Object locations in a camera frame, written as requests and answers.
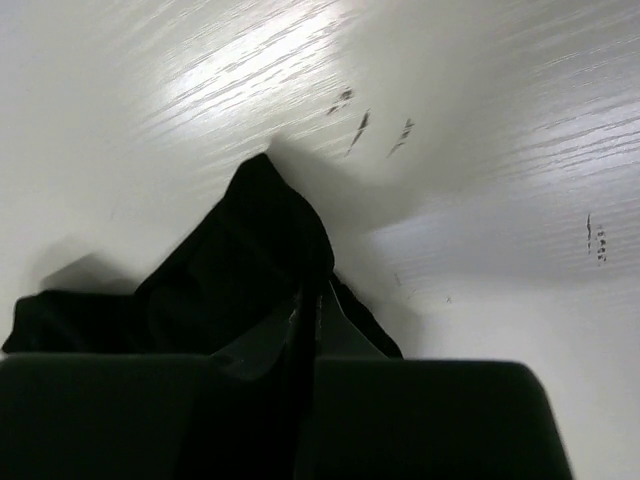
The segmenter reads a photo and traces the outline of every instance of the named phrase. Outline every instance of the scuff mark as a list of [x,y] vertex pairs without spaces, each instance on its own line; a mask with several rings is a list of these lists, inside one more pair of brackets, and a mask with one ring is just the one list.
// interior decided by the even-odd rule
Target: scuff mark
[[354,145],[358,143],[358,140],[360,140],[360,137],[364,133],[365,129],[369,126],[369,112],[371,112],[371,109],[367,110],[364,116],[362,117],[362,121],[360,122],[360,126],[358,127],[358,133],[356,133],[356,136],[354,137],[353,142],[351,142],[351,146],[349,147],[349,150],[347,150],[347,153],[345,153],[344,155],[345,157],[351,153],[351,150],[353,150]]
[[409,134],[411,133],[411,129],[414,127],[414,125],[415,123],[413,123],[410,118],[407,118],[407,122],[404,124],[404,129],[402,130],[402,134],[400,135],[400,138],[398,138],[398,141],[389,152],[389,155],[387,155],[387,158],[389,158],[391,155],[393,155],[396,152],[396,150],[398,150],[405,143],[407,143],[407,138],[409,138]]
[[591,214],[587,215],[587,251],[591,255]]
[[607,261],[607,235],[602,225],[598,225],[596,241],[598,242],[598,266],[600,266]]
[[329,109],[327,115],[332,115],[338,110],[342,110],[344,107],[349,106],[354,96],[355,95],[353,93],[353,89],[351,89],[350,87],[345,88],[344,91],[340,94],[338,100],[336,100],[333,106]]

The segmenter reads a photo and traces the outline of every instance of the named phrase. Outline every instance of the dark mark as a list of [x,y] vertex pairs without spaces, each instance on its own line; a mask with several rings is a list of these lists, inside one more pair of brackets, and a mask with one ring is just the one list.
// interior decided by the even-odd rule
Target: dark mark
[[342,95],[340,95],[340,100],[351,100],[353,98],[353,90],[347,88]]
[[327,112],[327,115],[336,113],[338,110],[342,110],[344,107],[349,106],[353,97],[354,97],[353,90],[351,88],[346,88],[344,92],[340,94],[340,98],[338,98],[338,100],[335,101],[335,103],[333,104],[333,107],[329,109],[329,111]]
[[402,134],[400,135],[400,138],[398,138],[398,141],[389,152],[389,155],[387,155],[387,158],[389,158],[391,155],[393,155],[396,152],[397,149],[399,149],[405,143],[407,143],[406,140],[407,138],[409,138],[409,134],[411,133],[411,129],[413,128],[414,125],[415,123],[413,123],[410,118],[407,118],[407,123],[404,124],[404,129],[402,130]]
[[596,241],[598,242],[598,266],[600,266],[602,263],[606,263],[607,261],[607,236],[604,233],[602,225],[598,225]]
[[351,142],[351,146],[349,147],[349,150],[347,150],[347,153],[345,153],[344,155],[345,157],[351,153],[351,150],[353,150],[354,145],[358,142],[358,140],[360,140],[360,137],[364,133],[365,128],[369,126],[370,111],[371,110],[367,110],[367,112],[362,117],[362,121],[360,122],[360,126],[358,127],[358,133],[356,133],[356,136],[354,137],[353,142]]

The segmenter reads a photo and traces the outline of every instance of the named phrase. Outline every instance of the black cloth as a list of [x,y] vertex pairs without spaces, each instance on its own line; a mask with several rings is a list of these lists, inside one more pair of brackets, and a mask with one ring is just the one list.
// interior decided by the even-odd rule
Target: black cloth
[[319,295],[332,281],[349,320],[382,353],[401,357],[333,268],[320,218],[261,154],[240,165],[222,200],[134,294],[22,298],[2,349],[211,354],[302,285]]

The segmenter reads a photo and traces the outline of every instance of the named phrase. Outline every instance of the white wood grain surface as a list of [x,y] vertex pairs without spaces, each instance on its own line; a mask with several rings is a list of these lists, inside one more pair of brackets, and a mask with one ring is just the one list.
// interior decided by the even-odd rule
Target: white wood grain surface
[[4,0],[0,337],[43,284],[143,278],[267,149],[409,355],[528,363],[577,478],[635,480],[639,24],[632,0]]

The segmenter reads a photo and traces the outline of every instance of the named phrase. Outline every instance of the black fabric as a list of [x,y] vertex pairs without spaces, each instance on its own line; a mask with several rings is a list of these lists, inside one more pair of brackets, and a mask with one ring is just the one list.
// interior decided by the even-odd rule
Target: black fabric
[[[3,351],[211,354],[302,285],[319,295],[333,267],[320,218],[261,154],[238,168],[223,199],[133,295],[20,299]],[[367,308],[333,282],[349,320],[384,354],[401,356]]]

